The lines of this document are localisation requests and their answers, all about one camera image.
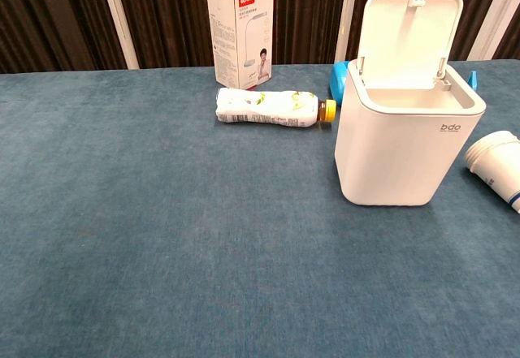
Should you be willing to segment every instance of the person photo on box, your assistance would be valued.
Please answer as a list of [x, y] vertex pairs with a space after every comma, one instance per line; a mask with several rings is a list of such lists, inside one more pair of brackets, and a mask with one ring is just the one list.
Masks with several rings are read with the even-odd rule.
[[265, 82], [269, 78], [271, 78], [271, 60], [267, 59], [267, 50], [262, 48], [258, 65], [258, 83]]

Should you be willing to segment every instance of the yellow bottle cap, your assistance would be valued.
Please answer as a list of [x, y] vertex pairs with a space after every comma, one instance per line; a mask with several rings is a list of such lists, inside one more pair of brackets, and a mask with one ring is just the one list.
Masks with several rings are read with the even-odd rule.
[[336, 101], [325, 100], [325, 119], [323, 119], [323, 121], [332, 123], [334, 121], [335, 117], [336, 117]]

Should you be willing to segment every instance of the paper cup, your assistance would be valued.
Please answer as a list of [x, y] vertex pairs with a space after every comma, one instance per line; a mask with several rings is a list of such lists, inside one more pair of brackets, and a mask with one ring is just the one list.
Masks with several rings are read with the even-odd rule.
[[483, 137], [464, 156], [472, 173], [520, 214], [520, 140], [509, 131]]

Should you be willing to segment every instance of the small bottle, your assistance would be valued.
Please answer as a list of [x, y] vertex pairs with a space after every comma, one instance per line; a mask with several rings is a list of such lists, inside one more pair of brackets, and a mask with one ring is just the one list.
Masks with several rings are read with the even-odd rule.
[[334, 121], [336, 102], [320, 101], [309, 92], [253, 92], [221, 88], [217, 93], [215, 113], [223, 123], [251, 122], [309, 127], [317, 121]]

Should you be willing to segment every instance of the open lid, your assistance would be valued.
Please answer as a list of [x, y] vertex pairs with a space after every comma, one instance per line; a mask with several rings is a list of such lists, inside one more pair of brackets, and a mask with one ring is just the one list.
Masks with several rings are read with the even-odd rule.
[[433, 88], [461, 12], [462, 0], [368, 0], [357, 53], [366, 88]]

